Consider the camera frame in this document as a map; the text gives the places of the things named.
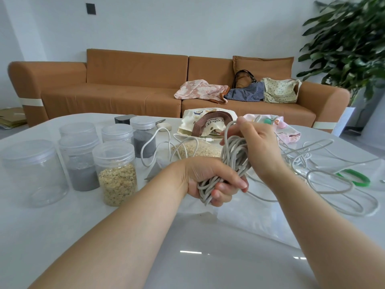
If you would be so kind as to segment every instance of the cream polka dot bag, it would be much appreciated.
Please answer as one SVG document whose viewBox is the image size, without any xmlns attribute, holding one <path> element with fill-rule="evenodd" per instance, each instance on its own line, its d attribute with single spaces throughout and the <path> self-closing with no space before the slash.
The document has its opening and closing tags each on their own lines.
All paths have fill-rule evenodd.
<svg viewBox="0 0 385 289">
<path fill-rule="evenodd" d="M 265 84 L 264 102 L 269 103 L 296 103 L 298 92 L 302 85 L 300 80 L 273 80 L 271 78 L 263 78 Z"/>
</svg>

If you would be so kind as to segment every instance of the sofa backrest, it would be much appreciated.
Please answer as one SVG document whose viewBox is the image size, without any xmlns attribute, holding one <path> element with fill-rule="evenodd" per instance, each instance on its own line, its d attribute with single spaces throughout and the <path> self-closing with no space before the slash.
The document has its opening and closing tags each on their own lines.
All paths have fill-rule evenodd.
<svg viewBox="0 0 385 289">
<path fill-rule="evenodd" d="M 203 79 L 210 84 L 232 86 L 233 60 L 221 58 L 189 57 L 187 81 Z"/>
<path fill-rule="evenodd" d="M 188 56 L 87 50 L 87 83 L 179 89 Z"/>
</svg>

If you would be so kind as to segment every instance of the gray powder in jar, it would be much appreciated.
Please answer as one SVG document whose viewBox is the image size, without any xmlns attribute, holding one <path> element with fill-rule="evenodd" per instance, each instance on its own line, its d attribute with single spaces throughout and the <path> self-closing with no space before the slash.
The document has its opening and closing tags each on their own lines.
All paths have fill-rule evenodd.
<svg viewBox="0 0 385 289">
<path fill-rule="evenodd" d="M 67 170 L 76 191 L 91 191 L 100 186 L 95 165 L 93 162 L 84 162 L 81 156 L 70 156 Z"/>
<path fill-rule="evenodd" d="M 134 132 L 134 148 L 135 148 L 135 157 L 141 157 L 141 151 L 143 145 L 152 138 L 152 134 L 147 131 L 136 130 Z M 143 150 L 143 158 L 150 158 L 154 155 L 156 150 L 156 139 L 154 138 Z"/>
</svg>

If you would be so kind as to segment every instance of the left hand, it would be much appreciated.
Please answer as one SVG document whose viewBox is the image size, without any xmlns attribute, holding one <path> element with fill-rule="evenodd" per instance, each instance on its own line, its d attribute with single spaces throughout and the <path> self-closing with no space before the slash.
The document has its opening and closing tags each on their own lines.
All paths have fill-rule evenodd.
<svg viewBox="0 0 385 289">
<path fill-rule="evenodd" d="M 211 195 L 213 199 L 211 204 L 220 207 L 223 203 L 230 202 L 232 195 L 236 194 L 239 189 L 244 193 L 247 192 L 249 184 L 246 177 L 240 178 L 238 174 L 229 166 L 225 165 L 216 157 L 192 157 L 177 161 L 177 168 L 185 169 L 185 183 L 187 193 L 195 198 L 200 198 L 198 191 L 198 183 L 217 175 L 228 183 L 222 182 L 215 185 L 215 189 Z"/>
</svg>

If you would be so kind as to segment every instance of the empty plastic jar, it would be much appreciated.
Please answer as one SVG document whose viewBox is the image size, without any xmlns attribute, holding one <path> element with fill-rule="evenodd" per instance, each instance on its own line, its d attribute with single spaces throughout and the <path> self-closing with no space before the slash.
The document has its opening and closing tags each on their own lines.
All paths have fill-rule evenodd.
<svg viewBox="0 0 385 289">
<path fill-rule="evenodd" d="M 67 194 L 69 186 L 53 142 L 24 141 L 5 148 L 1 157 L 15 193 L 21 193 L 29 206 L 46 206 Z"/>
<path fill-rule="evenodd" d="M 156 119 L 148 116 L 136 116 L 130 120 L 130 125 L 134 129 L 133 144 L 135 147 L 135 156 L 141 157 L 141 150 L 156 131 Z M 143 158 L 151 158 L 156 150 L 156 138 L 154 138 L 143 150 Z"/>
<path fill-rule="evenodd" d="M 67 167 L 72 187 L 90 191 L 99 187 L 92 150 L 100 143 L 93 134 L 67 135 L 59 140 L 60 153 Z"/>
<path fill-rule="evenodd" d="M 134 146 L 123 141 L 110 141 L 92 151 L 103 200 L 109 206 L 119 206 L 137 192 Z"/>
<path fill-rule="evenodd" d="M 102 128 L 102 140 L 107 141 L 125 141 L 131 142 L 131 138 L 134 135 L 134 130 L 130 125 L 115 124 Z"/>
<path fill-rule="evenodd" d="M 97 136 L 95 125 L 91 122 L 74 122 L 66 124 L 59 128 L 60 136 L 79 135 L 79 134 L 94 134 Z"/>
</svg>

